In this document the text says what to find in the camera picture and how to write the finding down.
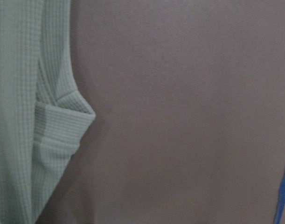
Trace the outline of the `olive green long-sleeve shirt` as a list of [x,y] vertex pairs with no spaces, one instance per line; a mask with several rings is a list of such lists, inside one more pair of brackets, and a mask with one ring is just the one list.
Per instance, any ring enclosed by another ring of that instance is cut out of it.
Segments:
[[74,80],[68,0],[0,0],[0,224],[34,224],[95,119]]

